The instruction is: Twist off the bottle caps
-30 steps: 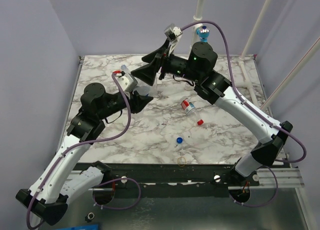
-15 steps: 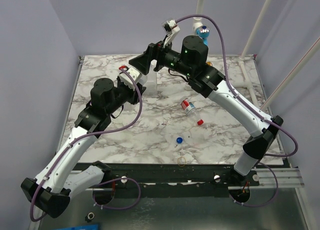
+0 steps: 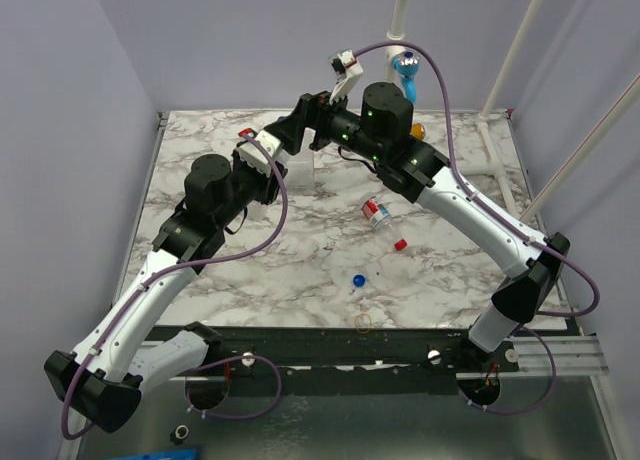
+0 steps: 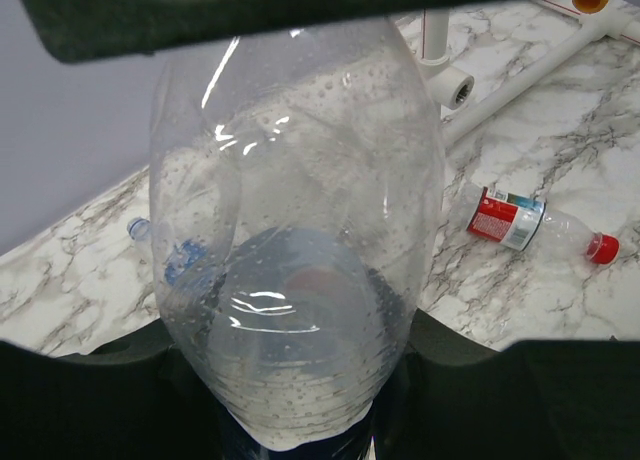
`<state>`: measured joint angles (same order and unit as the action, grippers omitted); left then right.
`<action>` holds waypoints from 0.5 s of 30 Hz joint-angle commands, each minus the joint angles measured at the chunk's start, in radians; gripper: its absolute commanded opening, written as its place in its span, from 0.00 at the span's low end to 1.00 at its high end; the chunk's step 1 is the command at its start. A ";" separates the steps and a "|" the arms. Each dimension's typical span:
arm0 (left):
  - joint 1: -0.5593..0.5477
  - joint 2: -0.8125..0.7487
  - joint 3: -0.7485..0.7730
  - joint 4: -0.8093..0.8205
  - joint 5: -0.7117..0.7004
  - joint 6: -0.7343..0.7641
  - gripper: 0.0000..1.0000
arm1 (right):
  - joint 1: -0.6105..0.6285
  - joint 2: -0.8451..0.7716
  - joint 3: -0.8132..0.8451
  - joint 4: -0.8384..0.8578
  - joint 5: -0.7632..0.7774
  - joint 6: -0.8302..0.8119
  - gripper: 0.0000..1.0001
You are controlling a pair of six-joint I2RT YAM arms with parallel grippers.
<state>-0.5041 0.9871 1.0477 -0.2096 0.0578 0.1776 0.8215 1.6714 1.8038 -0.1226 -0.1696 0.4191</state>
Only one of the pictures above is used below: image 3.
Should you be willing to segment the red label bottle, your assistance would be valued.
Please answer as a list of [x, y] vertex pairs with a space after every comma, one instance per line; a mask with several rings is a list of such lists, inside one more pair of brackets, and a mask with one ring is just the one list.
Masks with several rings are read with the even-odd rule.
[[394, 251], [402, 251], [407, 247], [407, 241], [391, 214], [375, 196], [369, 196], [363, 201], [361, 211], [375, 236], [386, 246]]

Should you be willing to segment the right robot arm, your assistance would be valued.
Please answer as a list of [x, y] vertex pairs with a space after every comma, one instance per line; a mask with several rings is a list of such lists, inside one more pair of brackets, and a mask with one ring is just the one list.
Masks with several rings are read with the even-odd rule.
[[258, 136], [296, 155], [306, 130], [312, 130], [312, 150], [335, 143], [364, 157], [389, 190], [447, 220], [492, 258], [506, 278], [459, 350], [467, 369], [485, 370], [496, 360], [502, 341], [533, 319], [555, 287], [569, 240], [520, 223], [457, 179], [445, 155], [412, 136], [414, 108], [396, 85], [367, 86], [360, 114], [349, 111], [345, 99], [331, 103], [329, 97], [327, 92], [302, 95], [289, 115]]

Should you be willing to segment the large clear juice bottle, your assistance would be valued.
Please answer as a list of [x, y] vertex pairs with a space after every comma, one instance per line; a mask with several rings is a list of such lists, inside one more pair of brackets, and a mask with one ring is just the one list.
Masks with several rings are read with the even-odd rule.
[[286, 168], [288, 189], [303, 192], [315, 187], [314, 152], [308, 146], [303, 146], [298, 154], [290, 156]]

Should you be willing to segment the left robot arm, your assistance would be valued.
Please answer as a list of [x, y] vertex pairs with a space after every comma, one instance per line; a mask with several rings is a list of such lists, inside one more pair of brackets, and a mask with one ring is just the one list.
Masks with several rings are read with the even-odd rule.
[[103, 320], [74, 349], [56, 350], [44, 364], [62, 403], [64, 438], [69, 414], [82, 415], [90, 427], [107, 433], [123, 427], [143, 396], [172, 377], [195, 370], [214, 373], [222, 360], [213, 330], [195, 322], [147, 352], [140, 347], [161, 315], [208, 265], [251, 257], [270, 246], [284, 224], [278, 222], [261, 243], [219, 256], [229, 224], [250, 203], [286, 200], [287, 169], [273, 148], [240, 145], [231, 159], [217, 154], [197, 158], [185, 179], [185, 196], [161, 226], [134, 281]]

